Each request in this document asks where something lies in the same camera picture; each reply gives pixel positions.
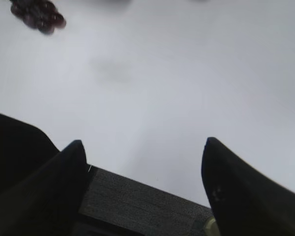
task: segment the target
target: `white table surface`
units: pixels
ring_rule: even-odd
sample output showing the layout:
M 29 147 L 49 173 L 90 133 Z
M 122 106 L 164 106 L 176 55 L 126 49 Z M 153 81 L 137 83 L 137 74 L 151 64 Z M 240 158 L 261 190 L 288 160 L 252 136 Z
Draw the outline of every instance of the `white table surface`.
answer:
M 56 0 L 28 29 L 0 0 L 0 112 L 89 163 L 208 206 L 215 136 L 295 191 L 295 0 Z

